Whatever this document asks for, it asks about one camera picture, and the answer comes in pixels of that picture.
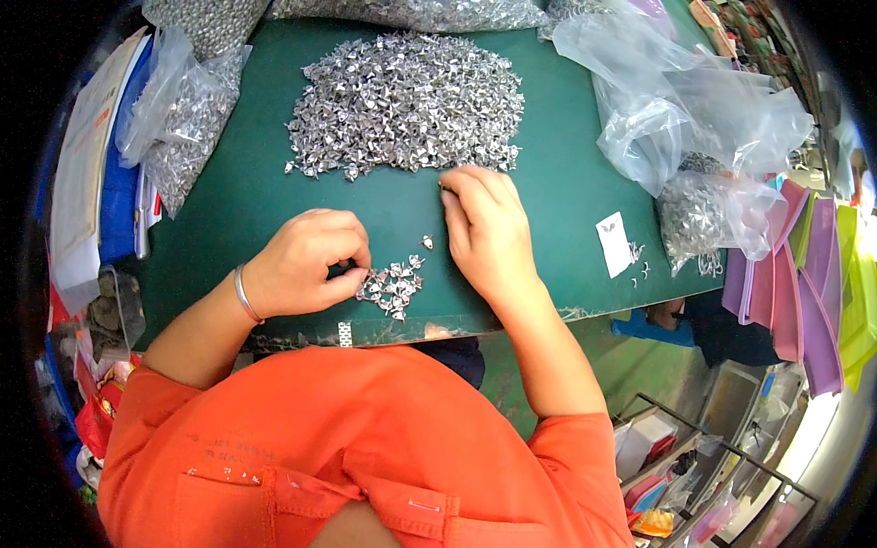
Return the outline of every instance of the red bag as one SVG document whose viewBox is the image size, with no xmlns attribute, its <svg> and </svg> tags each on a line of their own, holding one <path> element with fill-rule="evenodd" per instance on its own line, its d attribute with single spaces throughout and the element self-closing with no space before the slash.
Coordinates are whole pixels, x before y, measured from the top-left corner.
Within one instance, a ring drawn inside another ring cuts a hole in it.
<svg viewBox="0 0 877 548">
<path fill-rule="evenodd" d="M 107 382 L 97 394 L 89 397 L 76 416 L 79 439 L 94 453 L 96 459 L 103 459 L 107 454 L 116 408 L 121 399 L 122 387 L 114 381 Z"/>
</svg>

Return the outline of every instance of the floor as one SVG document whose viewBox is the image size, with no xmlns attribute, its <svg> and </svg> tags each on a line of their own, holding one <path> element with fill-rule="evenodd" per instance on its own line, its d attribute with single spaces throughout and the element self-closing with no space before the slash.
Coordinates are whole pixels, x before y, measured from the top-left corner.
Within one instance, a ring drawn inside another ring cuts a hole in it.
<svg viewBox="0 0 877 548">
<path fill-rule="evenodd" d="M 704 365 L 696 348 L 613 335 L 612 317 L 627 319 L 622 313 L 569 324 L 590 359 L 610 414 L 617 415 L 642 392 L 695 420 L 717 370 L 710 371 Z M 481 392 L 527 439 L 536 427 L 536 416 L 524 397 L 508 336 L 503 331 L 481 337 L 481 352 L 487 362 Z"/>
</svg>

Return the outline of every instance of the green folder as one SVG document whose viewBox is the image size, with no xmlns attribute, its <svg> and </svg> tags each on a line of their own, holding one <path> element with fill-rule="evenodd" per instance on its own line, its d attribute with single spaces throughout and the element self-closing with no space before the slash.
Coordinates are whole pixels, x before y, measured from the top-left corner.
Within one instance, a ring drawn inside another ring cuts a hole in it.
<svg viewBox="0 0 877 548">
<path fill-rule="evenodd" d="M 795 259 L 795 268 L 804 268 L 807 262 L 807 244 L 810 242 L 810 222 L 813 220 L 813 202 L 816 201 L 816 193 L 811 192 L 804 211 L 798 217 L 795 227 L 788 234 L 788 245 L 792 248 L 792 257 Z"/>
</svg>

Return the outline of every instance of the green table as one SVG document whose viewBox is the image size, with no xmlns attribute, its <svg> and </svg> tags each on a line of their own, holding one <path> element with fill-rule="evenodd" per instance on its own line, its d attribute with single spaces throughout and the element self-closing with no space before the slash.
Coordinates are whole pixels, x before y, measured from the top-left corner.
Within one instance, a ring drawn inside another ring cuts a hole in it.
<svg viewBox="0 0 877 548">
<path fill-rule="evenodd" d="M 680 42 L 708 43 L 673 0 Z M 301 68 L 347 39 L 371 39 L 382 29 L 326 19 L 266 22 L 253 37 L 242 95 L 222 140 L 176 220 L 151 230 L 152 256 L 140 267 L 147 329 L 145 348 L 170 321 L 206 294 L 237 264 L 256 254 L 294 215 L 311 208 L 351 210 L 368 231 L 375 267 L 419 253 L 424 288 L 411 299 L 405 324 L 393 322 L 370 302 L 353 299 L 301 317 L 278 317 L 253 331 L 248 347 L 275 352 L 301 345 L 336 345 L 338 322 L 351 321 L 355 345 L 386 345 L 501 329 L 488 305 L 457 270 L 436 185 L 438 171 L 416 174 L 378 167 L 354 183 L 341 170 L 319 181 L 283 174 L 292 159 L 288 132 L 294 101 L 307 81 Z M 595 145 L 601 131 L 590 73 L 559 57 L 532 29 L 470 35 L 481 47 L 508 57 L 523 78 L 526 98 L 520 133 L 523 148 L 511 173 L 531 222 L 539 274 L 566 320 L 626 310 L 724 284 L 686 265 L 675 278 L 660 242 L 652 197 L 623 178 Z M 595 224 L 621 211 L 629 240 L 645 245 L 640 267 L 610 279 Z M 427 252 L 417 244 L 435 238 Z M 639 280 L 633 287 L 631 277 Z"/>
</svg>

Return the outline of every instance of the paper card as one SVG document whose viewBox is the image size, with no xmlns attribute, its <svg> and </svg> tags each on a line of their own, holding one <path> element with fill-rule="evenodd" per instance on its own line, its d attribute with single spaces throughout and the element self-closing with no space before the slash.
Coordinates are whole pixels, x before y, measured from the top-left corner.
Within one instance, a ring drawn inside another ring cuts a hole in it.
<svg viewBox="0 0 877 548">
<path fill-rule="evenodd" d="M 614 278 L 631 264 L 631 246 L 627 242 L 627 234 L 624 233 L 621 211 L 606 217 L 597 223 L 596 227 L 603 247 L 603 257 L 606 258 L 606 267 L 609 269 L 609 277 Z"/>
</svg>

